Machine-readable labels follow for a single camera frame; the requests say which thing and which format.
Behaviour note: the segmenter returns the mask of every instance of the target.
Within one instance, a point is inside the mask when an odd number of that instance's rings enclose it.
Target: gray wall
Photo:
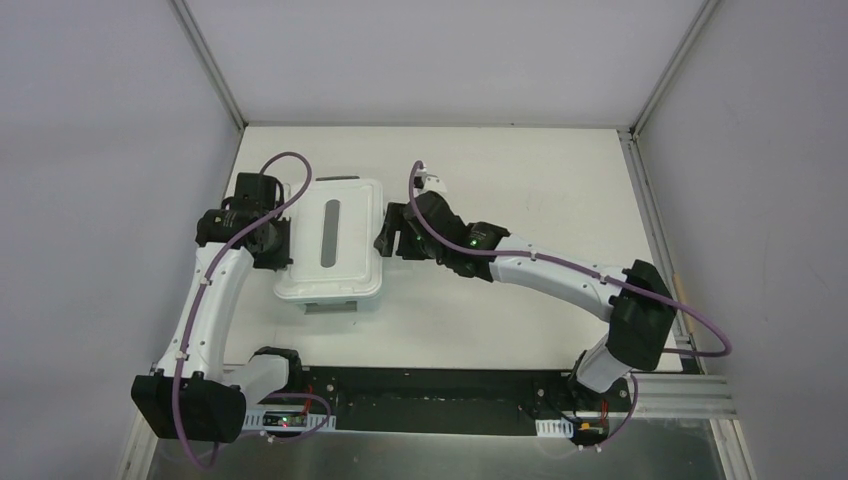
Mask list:
[[[846,45],[843,0],[728,0],[641,142],[766,479],[848,470]]]
[[[192,0],[252,122],[630,125],[702,0]]]
[[[3,2],[0,105],[0,477],[111,478],[238,137],[164,1]]]

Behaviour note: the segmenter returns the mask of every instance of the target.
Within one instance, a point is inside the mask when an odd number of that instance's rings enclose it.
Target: white tabletop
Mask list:
[[[613,130],[419,127],[248,127],[238,172],[276,153],[305,155],[316,177],[358,175],[406,202],[415,160],[448,185],[464,221],[486,221],[546,248],[599,263],[651,260],[618,135]],[[268,173],[295,184],[297,160]],[[275,273],[253,271],[236,305],[225,363],[260,347],[293,348],[304,365],[409,368],[570,368],[607,324],[514,285],[461,278],[433,262],[386,259],[373,313],[304,315],[274,295]],[[670,337],[668,346],[673,346]],[[659,370],[680,371],[675,355]]]

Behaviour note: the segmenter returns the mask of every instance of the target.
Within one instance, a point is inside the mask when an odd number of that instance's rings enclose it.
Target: white plastic box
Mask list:
[[[319,179],[289,214],[294,264],[280,272],[274,293],[307,313],[376,309],[383,259],[373,243],[383,221],[382,185]]]

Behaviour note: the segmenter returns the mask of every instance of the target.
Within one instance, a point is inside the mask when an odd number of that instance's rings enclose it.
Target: white wall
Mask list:
[[[245,117],[622,126],[703,0],[197,0]]]
[[[164,1],[4,2],[0,105],[0,477],[111,478],[238,137]]]
[[[760,478],[848,470],[848,2],[728,0],[643,134]]]

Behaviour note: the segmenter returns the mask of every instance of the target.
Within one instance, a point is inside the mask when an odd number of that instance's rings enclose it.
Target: metal beam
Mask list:
[[[698,40],[698,37],[704,30],[704,27],[710,21],[721,2],[722,0],[704,0],[701,4],[701,8],[698,9],[698,13],[689,25],[689,29],[686,30],[686,33],[683,35],[683,40],[681,40],[680,45],[677,46],[677,49],[671,56],[671,60],[668,62],[668,65],[666,65],[665,70],[663,70],[653,92],[651,92],[651,96],[648,97],[648,102],[644,107],[642,107],[642,111],[639,112],[639,116],[636,117],[636,123],[633,124],[631,129],[636,140],[639,139],[639,135],[641,135],[642,130],[645,128],[645,124],[651,118],[654,110],[656,110],[657,104],[668,91],[669,86],[680,70],[680,66],[689,56],[692,46],[695,45],[695,42]]]
[[[212,56],[212,52],[209,50],[209,46],[206,44],[203,33],[200,31],[200,27],[197,25],[197,21],[194,19],[194,15],[191,13],[186,0],[168,0],[168,3],[171,4],[174,16],[177,17],[177,21],[179,21],[186,38],[197,55],[203,71],[206,72],[209,83],[212,84],[212,88],[215,89],[215,93],[218,95],[227,113],[229,113],[236,128],[239,131],[244,131],[247,121],[242,115],[235,97],[233,97],[233,92],[227,85],[226,80],[224,80],[224,75],[221,73],[221,69],[218,68],[218,64],[215,62],[215,58]]]

